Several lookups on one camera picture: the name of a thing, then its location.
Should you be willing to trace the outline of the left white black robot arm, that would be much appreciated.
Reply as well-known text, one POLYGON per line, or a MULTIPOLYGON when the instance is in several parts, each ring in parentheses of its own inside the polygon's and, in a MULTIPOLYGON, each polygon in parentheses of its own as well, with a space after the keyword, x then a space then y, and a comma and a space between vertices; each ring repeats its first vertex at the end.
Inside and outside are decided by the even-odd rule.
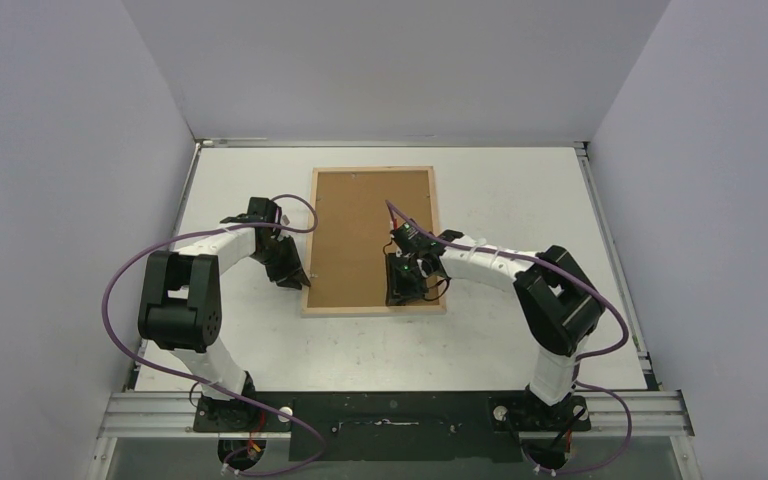
POLYGON ((288 232, 278 200, 253 197, 245 212, 223 219, 194 243, 148 256, 138 331, 183 362, 201 384, 194 421, 198 432, 245 431, 265 418, 250 373, 220 339, 220 278, 239 261, 251 259, 280 288, 309 286, 288 232))

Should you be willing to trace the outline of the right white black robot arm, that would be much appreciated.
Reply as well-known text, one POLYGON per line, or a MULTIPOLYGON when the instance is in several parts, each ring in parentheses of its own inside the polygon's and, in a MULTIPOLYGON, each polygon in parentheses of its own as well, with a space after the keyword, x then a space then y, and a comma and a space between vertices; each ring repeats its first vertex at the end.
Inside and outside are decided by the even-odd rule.
POLYGON ((581 347, 605 307, 590 294, 591 282, 566 249, 518 252, 453 230, 430 238, 408 223, 390 238, 396 250, 385 256, 387 305, 427 300, 430 278, 443 288, 467 280, 514 294, 539 350, 522 398, 506 407, 509 419, 524 431, 589 429, 574 378, 581 347))

